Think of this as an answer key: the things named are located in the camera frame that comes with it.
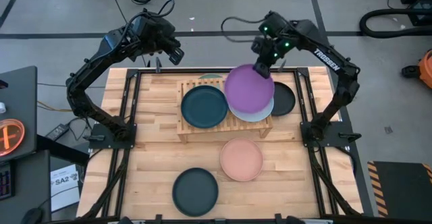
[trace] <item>wooden dish rack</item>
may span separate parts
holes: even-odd
[[[177,122],[177,135],[183,143],[187,143],[188,136],[191,134],[202,134],[209,132],[232,132],[240,130],[258,130],[261,138],[265,138],[273,128],[273,120],[271,115],[258,122],[246,122],[237,118],[231,111],[228,111],[225,119],[213,128],[200,129],[191,126],[182,115],[182,99],[183,96],[195,86],[209,85],[216,86],[224,92],[225,78],[211,78],[211,79],[195,79],[187,81],[179,81],[177,83],[178,95],[178,122]]]

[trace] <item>concrete floor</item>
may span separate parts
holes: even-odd
[[[130,0],[118,0],[127,18],[139,12],[143,6]],[[157,11],[166,0],[152,0],[145,7]],[[374,9],[387,8],[386,0],[317,0],[327,32],[358,31],[360,17]],[[250,20],[261,19],[269,10],[278,11],[287,19],[310,19],[316,22],[311,0],[175,0],[176,6],[167,17],[177,31],[219,31],[221,21],[228,16],[240,16]],[[394,7],[403,7],[399,0],[390,0]],[[9,0],[0,0],[0,13]],[[0,25],[0,72],[27,65],[38,67],[38,81],[64,84],[70,72],[75,72],[85,57],[91,57],[99,47],[99,38],[89,33],[105,33],[124,24],[114,0],[16,0],[3,25]],[[390,16],[369,22],[376,30],[398,30],[403,25],[411,27],[408,18]],[[232,22],[227,30],[256,30],[250,24]],[[29,39],[9,39],[21,34]],[[31,34],[63,34],[63,38],[34,39]],[[233,44],[220,36],[189,36],[179,38],[186,56],[181,66],[236,66],[253,63],[256,55],[249,44]],[[432,94],[429,88],[416,80],[400,76],[400,69],[415,64],[426,50],[431,48],[432,38],[416,36],[387,40],[362,36],[330,36],[336,49],[362,68],[360,90],[348,112],[355,132],[363,137],[357,141],[360,162],[364,174],[367,161],[396,161],[428,163],[432,165]],[[164,66],[170,66],[162,56]],[[286,57],[287,65],[322,65],[310,53],[292,51]],[[141,67],[124,61],[115,67]],[[103,86],[107,73],[94,86]],[[93,88],[88,94],[100,104],[103,89]],[[56,108],[68,108],[65,88],[39,86],[38,100]],[[38,109],[38,133],[45,135],[59,123],[66,123],[71,113],[56,113]],[[84,128],[77,121],[72,126],[76,132]],[[393,133],[386,134],[384,127]],[[77,142],[68,134],[60,142],[69,146]],[[368,183],[368,193],[372,189]],[[375,203],[373,212],[377,214]],[[70,207],[53,215],[54,219],[74,216],[76,207]]]

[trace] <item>yellow and black striped tape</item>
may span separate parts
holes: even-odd
[[[378,214],[380,217],[387,217],[388,211],[385,206],[384,194],[381,188],[381,183],[379,181],[378,170],[374,162],[370,161],[367,163],[367,168],[369,170],[369,176],[371,176],[372,189],[375,195],[375,201],[377,202]]]
[[[429,175],[429,181],[432,184],[432,169],[428,164],[423,164],[423,167],[425,167],[427,175]]]

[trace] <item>dark teal plate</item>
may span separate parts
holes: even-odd
[[[192,88],[182,100],[182,115],[192,126],[211,128],[220,124],[228,112],[225,95],[214,86]]]
[[[208,213],[215,206],[218,195],[215,177],[199,167],[184,171],[173,185],[175,207],[189,217]]]

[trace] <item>wooden tabletop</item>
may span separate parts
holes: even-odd
[[[126,71],[126,68],[109,71],[102,109],[112,115],[119,114]],[[322,111],[333,96],[329,75],[326,67],[310,67],[309,72],[317,109]],[[219,197],[215,207],[199,219],[272,219],[275,213],[281,213],[283,217],[318,217],[311,166],[300,133],[302,118],[298,100],[291,113],[273,118],[273,129],[265,139],[259,137],[259,132],[217,132],[190,136],[188,143],[182,144],[176,134],[177,81],[201,75],[142,76],[136,112],[138,132],[136,145],[130,154],[121,215],[131,219],[154,219],[156,214],[162,214],[164,219],[191,219],[176,209],[171,191],[181,172],[191,167],[202,167],[215,176]],[[275,81],[287,84],[297,96],[292,73],[272,74],[272,77]],[[304,80],[301,79],[301,82],[307,101]],[[134,81],[131,83],[131,95],[133,85]],[[130,99],[126,115],[131,104]],[[306,108],[310,120],[312,115],[308,102]],[[264,155],[263,171],[249,182],[230,179],[219,164],[223,145],[237,137],[254,140]],[[105,188],[111,151],[101,151],[88,164],[77,216],[87,212]],[[362,212],[349,156],[328,148],[327,158],[336,188],[354,209]],[[330,213],[327,191],[322,182],[321,186],[326,211]],[[117,188],[113,193],[110,215],[114,213]]]

